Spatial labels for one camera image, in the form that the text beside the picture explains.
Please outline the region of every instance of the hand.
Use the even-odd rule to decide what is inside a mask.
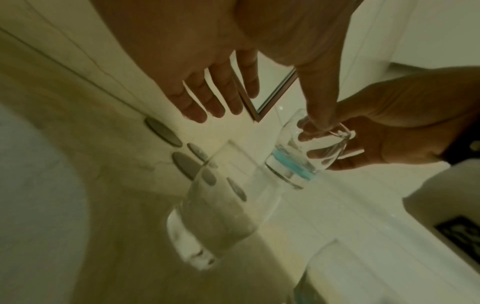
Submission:
[[[199,123],[207,119],[183,82],[213,116],[225,113],[205,82],[206,68],[230,111],[239,114],[243,105],[230,55],[236,51],[243,82],[253,98],[260,89],[259,49],[296,67],[312,121],[319,128],[332,124],[341,51],[354,1],[92,2],[125,51],[186,117]]]
[[[356,136],[345,149],[347,157],[330,169],[440,161],[480,118],[479,85],[480,68],[440,69],[373,84],[339,102],[337,117]],[[319,136],[308,123],[303,129],[303,140]]]

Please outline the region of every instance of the black label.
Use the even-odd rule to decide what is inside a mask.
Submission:
[[[435,228],[480,264],[480,227],[477,224],[465,216],[458,216]]]

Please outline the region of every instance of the glass base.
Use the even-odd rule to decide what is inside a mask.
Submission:
[[[174,209],[168,216],[166,230],[173,247],[185,263],[198,270],[207,270],[217,264],[219,259],[187,230],[178,210]]]
[[[268,169],[270,169],[271,172],[273,172],[277,177],[289,184],[295,190],[302,190],[309,182],[308,180],[298,176],[290,168],[280,163],[273,154],[270,154],[267,157],[265,165]]]

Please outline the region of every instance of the clear glass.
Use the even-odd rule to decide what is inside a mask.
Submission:
[[[167,219],[177,253],[200,270],[215,265],[273,212],[281,197],[278,181],[235,143],[225,144]]]
[[[348,248],[334,241],[313,256],[287,304],[405,303]]]
[[[302,129],[298,122],[307,116],[305,109],[298,110],[284,125],[275,148],[265,161],[267,167],[295,189],[303,189],[315,175],[327,169],[343,152],[351,132],[342,124],[305,142],[299,141]],[[315,151],[315,158],[308,158],[308,151]]]

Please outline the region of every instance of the water glass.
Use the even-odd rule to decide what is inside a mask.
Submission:
[[[329,132],[308,141],[300,141],[302,129],[298,122],[307,117],[305,109],[298,110],[282,128],[275,147],[265,161],[267,167],[295,189],[303,189],[316,174],[327,169],[344,151],[350,131],[339,124]],[[315,150],[315,158],[307,153]]]
[[[347,247],[334,241],[309,261],[287,304],[400,304],[403,300]]]
[[[204,163],[167,219],[182,260],[199,270],[214,266],[273,212],[281,197],[278,182],[237,144],[225,144]]]

